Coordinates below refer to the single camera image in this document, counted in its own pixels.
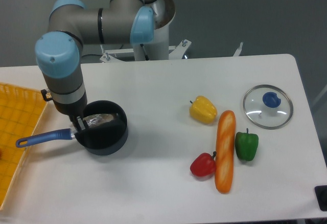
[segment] green bell pepper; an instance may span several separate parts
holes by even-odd
[[[258,135],[249,133],[248,128],[246,129],[246,133],[237,132],[235,137],[235,149],[237,157],[240,160],[252,161],[254,159],[258,145]]]

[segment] orange plastic basket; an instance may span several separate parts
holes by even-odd
[[[45,107],[40,91],[0,82],[0,210],[29,152],[16,140],[33,134]]]

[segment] table surface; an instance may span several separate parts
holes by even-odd
[[[36,145],[0,213],[10,223],[213,223],[325,217],[314,187],[327,170],[291,55],[121,62],[82,65],[88,101],[111,100],[126,112],[129,137],[109,156],[87,152],[76,140]],[[46,88],[37,66],[0,68],[0,81]],[[294,114],[277,130],[252,124],[245,93],[258,84],[281,88]],[[237,131],[259,135],[257,155],[235,155],[229,194],[214,179],[196,180],[190,164],[215,150],[218,120],[189,116],[190,100],[208,97],[219,115],[235,112]],[[52,102],[39,132],[68,128]]]

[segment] pot handle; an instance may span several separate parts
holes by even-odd
[[[41,133],[35,136],[21,138],[16,141],[16,147],[23,148],[35,144],[53,141],[53,140],[72,140],[72,133],[70,128],[54,130],[47,133]]]

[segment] yellow bell pepper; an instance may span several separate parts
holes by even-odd
[[[191,103],[190,115],[192,118],[206,124],[212,123],[215,120],[217,109],[209,99],[204,96],[198,96]]]

